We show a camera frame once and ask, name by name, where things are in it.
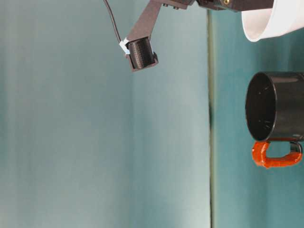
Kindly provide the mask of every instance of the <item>orange handle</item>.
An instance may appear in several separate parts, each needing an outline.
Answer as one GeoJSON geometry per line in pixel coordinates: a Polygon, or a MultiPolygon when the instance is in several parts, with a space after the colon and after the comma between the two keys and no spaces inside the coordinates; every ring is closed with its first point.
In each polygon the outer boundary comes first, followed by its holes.
{"type": "Polygon", "coordinates": [[[270,142],[256,142],[252,149],[252,158],[257,166],[267,169],[272,167],[287,167],[298,164],[302,158],[302,147],[299,143],[291,142],[291,152],[283,158],[268,158],[266,155],[270,142]]]}

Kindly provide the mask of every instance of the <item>teal wall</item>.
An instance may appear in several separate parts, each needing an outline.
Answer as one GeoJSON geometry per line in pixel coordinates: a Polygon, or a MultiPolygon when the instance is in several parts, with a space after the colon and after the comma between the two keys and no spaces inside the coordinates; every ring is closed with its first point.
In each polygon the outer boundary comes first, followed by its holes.
{"type": "MultiPolygon", "coordinates": [[[[134,22],[147,1],[135,1],[134,22]]],[[[210,227],[207,12],[162,8],[133,75],[133,228],[210,227]]]]}
{"type": "MultiPolygon", "coordinates": [[[[245,121],[246,90],[258,71],[304,71],[304,30],[250,43],[241,15],[212,12],[214,228],[302,227],[304,163],[284,169],[257,167],[245,121]]],[[[271,145],[269,157],[289,152],[271,145]]]]}
{"type": "MultiPolygon", "coordinates": [[[[122,38],[147,2],[110,1],[122,38]]],[[[0,227],[209,227],[205,10],[163,8],[136,74],[102,0],[0,0],[0,27],[0,227]]]]}
{"type": "Polygon", "coordinates": [[[0,0],[0,28],[0,227],[130,227],[132,76],[103,2],[0,0]]]}

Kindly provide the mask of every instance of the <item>mug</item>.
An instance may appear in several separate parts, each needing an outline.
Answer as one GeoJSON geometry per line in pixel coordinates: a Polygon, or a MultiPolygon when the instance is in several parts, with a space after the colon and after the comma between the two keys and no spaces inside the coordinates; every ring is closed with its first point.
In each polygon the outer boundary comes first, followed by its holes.
{"type": "Polygon", "coordinates": [[[246,37],[260,39],[278,37],[304,27],[304,0],[274,0],[272,9],[242,12],[246,37]]]}
{"type": "Polygon", "coordinates": [[[304,73],[259,72],[252,78],[246,96],[246,121],[256,143],[252,157],[258,166],[286,167],[302,158],[304,140],[304,73]],[[273,141],[290,142],[290,153],[268,158],[273,141]]]}

